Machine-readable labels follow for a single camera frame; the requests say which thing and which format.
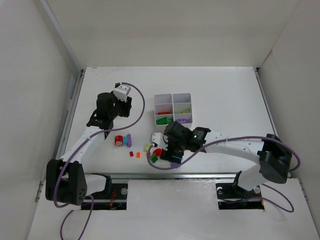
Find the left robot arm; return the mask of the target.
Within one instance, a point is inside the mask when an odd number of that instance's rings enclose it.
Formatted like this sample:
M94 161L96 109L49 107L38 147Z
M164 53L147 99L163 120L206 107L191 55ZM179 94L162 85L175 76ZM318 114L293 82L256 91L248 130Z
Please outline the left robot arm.
M107 176L85 174L83 164L114 127L116 117L129 117L132 98L120 100L115 92L97 95L96 109L89 118L84 133L76 144L59 159L51 159L46 165L45 198L63 204L79 206L95 192L107 190Z

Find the purple flower lego piece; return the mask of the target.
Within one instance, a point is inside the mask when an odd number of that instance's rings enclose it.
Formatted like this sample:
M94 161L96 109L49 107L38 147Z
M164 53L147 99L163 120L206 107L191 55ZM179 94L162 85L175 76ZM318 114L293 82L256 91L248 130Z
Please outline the purple flower lego piece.
M130 133L123 137L123 144L129 148L132 146L132 135Z

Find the red cylinder lego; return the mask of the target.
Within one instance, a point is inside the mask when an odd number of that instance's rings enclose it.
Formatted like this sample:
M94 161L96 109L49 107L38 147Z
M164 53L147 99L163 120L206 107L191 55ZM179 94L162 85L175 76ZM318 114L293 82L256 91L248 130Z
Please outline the red cylinder lego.
M120 147L120 146L122 146L124 144L124 138L123 138L123 136L122 135L116 135L115 137L114 137L114 145L116 146L116 147Z

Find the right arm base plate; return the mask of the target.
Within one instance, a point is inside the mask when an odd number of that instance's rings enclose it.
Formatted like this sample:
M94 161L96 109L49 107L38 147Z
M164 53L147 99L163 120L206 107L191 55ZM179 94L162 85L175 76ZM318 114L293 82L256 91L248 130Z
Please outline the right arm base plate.
M219 210L264 210L261 188L256 186L247 191L233 186L232 183L216 183Z

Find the red lego brick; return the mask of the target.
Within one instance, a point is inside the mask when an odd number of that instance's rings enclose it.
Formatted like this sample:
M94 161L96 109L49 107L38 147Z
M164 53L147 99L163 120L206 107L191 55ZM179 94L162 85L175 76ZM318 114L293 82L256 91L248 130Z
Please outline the red lego brick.
M169 111L164 112L158 112L157 115L170 115L171 113Z

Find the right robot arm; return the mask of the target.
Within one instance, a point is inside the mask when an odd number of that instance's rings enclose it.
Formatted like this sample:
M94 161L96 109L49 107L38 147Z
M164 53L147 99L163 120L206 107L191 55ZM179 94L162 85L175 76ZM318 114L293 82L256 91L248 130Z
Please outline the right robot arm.
M162 148L161 159L181 164L185 151L193 154L225 154L254 163L236 174L233 187L252 191L266 182L285 184L290 171L293 151L276 135L228 137L205 127L191 130L177 121L164 132L150 136L152 143Z

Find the purple lego block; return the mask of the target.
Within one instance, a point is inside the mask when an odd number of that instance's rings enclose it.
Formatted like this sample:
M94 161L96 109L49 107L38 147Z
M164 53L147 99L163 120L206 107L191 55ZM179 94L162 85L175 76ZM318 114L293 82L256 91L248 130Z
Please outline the purple lego block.
M185 118L176 119L175 121L182 125L189 124L189 121Z

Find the blue lego brick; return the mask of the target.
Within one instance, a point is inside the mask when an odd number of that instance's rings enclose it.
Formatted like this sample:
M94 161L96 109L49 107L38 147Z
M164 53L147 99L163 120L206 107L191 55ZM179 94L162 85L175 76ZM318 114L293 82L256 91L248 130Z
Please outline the blue lego brick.
M170 157L170 162L171 163L180 164L182 162L182 158L178 157L178 156L171 156Z

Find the green lego plate piece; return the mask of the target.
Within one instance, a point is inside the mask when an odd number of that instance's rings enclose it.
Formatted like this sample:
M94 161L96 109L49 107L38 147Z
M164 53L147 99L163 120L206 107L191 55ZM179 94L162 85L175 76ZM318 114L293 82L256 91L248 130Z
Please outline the green lego plate piece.
M157 119L155 123L157 126L160 126L160 125L167 125L169 121L170 120L168 119L168 117L162 117L160 119Z

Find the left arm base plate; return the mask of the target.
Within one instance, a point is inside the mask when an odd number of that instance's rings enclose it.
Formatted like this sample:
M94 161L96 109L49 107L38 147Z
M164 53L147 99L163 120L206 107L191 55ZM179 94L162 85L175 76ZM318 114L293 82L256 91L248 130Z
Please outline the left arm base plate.
M111 190L106 192L95 192L93 210L118 211L127 209L128 184L113 183Z

